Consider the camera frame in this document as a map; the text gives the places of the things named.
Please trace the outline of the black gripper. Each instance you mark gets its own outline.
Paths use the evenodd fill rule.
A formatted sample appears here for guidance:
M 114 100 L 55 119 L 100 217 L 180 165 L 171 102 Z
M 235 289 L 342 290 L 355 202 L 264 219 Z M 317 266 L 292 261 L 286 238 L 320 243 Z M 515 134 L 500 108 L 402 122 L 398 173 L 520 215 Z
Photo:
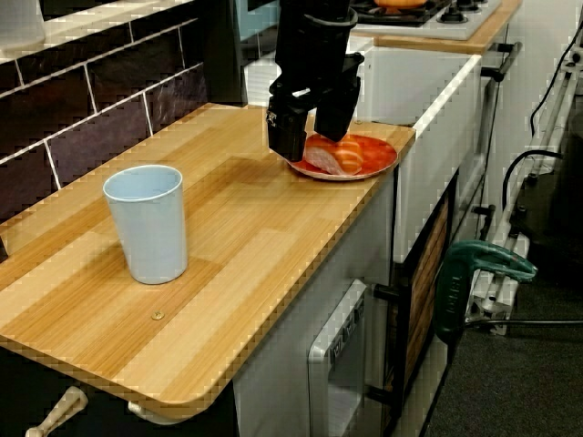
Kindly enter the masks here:
M 266 113 L 268 147 L 290 162 L 303 159 L 308 113 L 316 111 L 314 130 L 333 142 L 347 133 L 360 88 L 364 56 L 339 45 L 278 45 L 281 72 L 270 85 Z

